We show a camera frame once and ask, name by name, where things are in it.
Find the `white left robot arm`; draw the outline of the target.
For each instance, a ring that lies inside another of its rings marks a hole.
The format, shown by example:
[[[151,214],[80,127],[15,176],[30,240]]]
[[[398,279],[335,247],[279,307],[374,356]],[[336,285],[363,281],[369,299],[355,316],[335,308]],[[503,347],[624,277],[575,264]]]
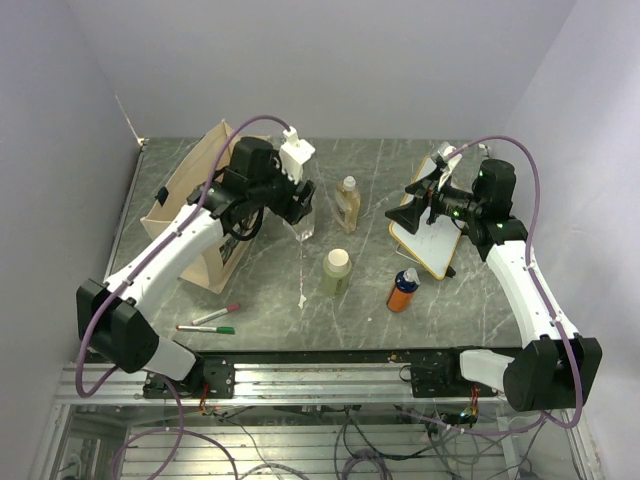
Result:
[[[175,219],[141,254],[106,281],[88,279],[78,288],[78,377],[87,351],[93,349],[126,373],[146,370],[168,378],[182,397],[202,389],[203,360],[160,336],[148,319],[168,285],[209,247],[227,236],[253,239],[265,211],[290,225],[311,212],[315,185],[303,180],[302,172],[315,149],[294,132],[287,135],[279,148],[261,138],[241,138],[229,164],[194,189]]]

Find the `amber liquid bottle white cap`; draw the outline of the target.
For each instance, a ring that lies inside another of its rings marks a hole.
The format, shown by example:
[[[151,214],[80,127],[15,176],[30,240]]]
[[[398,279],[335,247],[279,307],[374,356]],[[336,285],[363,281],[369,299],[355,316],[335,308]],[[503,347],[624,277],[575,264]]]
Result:
[[[353,176],[345,177],[336,185],[334,200],[336,221],[344,231],[354,232],[357,228],[361,195]]]

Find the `clear square bottle black cap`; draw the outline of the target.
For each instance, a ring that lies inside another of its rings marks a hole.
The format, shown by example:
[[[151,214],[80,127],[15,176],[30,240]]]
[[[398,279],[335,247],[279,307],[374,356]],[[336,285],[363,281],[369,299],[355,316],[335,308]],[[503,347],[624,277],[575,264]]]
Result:
[[[295,239],[302,243],[310,239],[315,231],[315,210],[311,210],[305,214],[298,223],[295,225],[289,224],[286,220],[282,221],[284,227],[295,237]]]

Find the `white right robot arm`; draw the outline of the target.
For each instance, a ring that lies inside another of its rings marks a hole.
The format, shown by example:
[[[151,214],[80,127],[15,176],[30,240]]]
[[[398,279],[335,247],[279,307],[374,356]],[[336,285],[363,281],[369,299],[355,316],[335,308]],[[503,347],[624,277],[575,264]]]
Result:
[[[516,411],[580,410],[602,359],[594,338],[582,336],[561,311],[538,269],[529,245],[533,230],[511,213],[516,185],[512,164],[481,162],[469,191],[452,185],[451,161],[436,156],[431,171],[405,188],[409,202],[386,212],[411,235],[446,216],[462,221],[479,256],[498,279],[516,319],[521,350],[514,356],[467,348],[440,373],[450,394],[475,383],[506,396]]]

